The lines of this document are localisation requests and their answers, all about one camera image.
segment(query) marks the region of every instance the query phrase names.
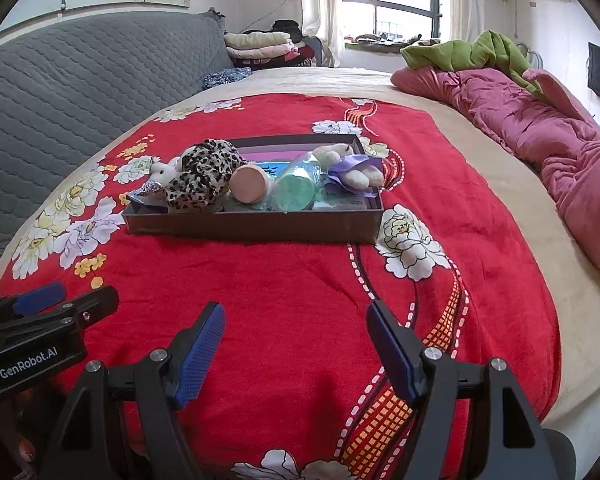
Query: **leopard print fabric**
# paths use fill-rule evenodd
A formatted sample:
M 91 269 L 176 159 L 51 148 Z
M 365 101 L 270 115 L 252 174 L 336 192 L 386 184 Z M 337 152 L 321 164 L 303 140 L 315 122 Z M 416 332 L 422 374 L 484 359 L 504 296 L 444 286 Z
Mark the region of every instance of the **leopard print fabric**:
M 166 186 L 170 210 L 196 210 L 213 204 L 229 189 L 234 171 L 246 164 L 227 140 L 207 139 L 187 148 L 180 157 L 182 174 Z

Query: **window frame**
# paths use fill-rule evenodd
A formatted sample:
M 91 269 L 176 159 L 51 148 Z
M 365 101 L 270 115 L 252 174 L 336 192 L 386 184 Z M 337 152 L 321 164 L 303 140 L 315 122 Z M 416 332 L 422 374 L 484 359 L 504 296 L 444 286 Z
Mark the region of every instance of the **window frame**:
M 386 2 L 384 0 L 342 0 L 343 2 L 353 2 L 357 4 L 370 4 L 374 6 L 374 34 L 378 33 L 378 7 L 386 7 L 388 9 L 403 10 L 412 14 L 419 14 L 420 16 L 426 16 L 431 18 L 431 37 L 440 37 L 440 0 L 431 0 L 431 10 L 419 9 L 417 7 L 411 7 L 403 4 L 394 4 L 393 2 Z

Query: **blue patterned cloth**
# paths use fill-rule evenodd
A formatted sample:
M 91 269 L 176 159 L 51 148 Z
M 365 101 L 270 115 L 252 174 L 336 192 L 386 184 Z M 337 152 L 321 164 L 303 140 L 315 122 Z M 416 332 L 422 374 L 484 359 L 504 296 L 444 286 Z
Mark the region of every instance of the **blue patterned cloth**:
M 205 90 L 214 86 L 226 85 L 235 81 L 240 81 L 251 75 L 251 68 L 225 68 L 220 72 L 213 72 L 205 76 Z

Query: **stack of folded bedding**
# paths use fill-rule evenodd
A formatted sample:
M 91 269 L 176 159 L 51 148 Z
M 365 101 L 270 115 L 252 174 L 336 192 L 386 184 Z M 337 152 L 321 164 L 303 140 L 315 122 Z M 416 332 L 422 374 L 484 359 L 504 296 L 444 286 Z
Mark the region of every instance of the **stack of folded bedding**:
M 294 44 L 287 32 L 225 34 L 224 43 L 236 68 L 311 66 L 314 51 L 304 43 Z

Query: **stuffed toy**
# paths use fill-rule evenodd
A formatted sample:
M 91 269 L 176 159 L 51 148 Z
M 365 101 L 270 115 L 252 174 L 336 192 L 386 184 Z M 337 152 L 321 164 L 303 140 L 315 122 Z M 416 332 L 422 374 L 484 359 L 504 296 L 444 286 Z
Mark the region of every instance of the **stuffed toy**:
M 127 196 L 142 205 L 163 202 L 168 212 L 200 210 L 226 194 L 232 174 L 243 164 L 246 161 L 230 142 L 207 139 L 167 164 L 153 163 L 148 181 Z
M 350 192 L 374 196 L 369 187 L 381 187 L 384 183 L 382 162 L 367 155 L 354 155 L 348 144 L 319 146 L 314 151 L 321 170 L 327 173 L 332 184 L 339 184 Z

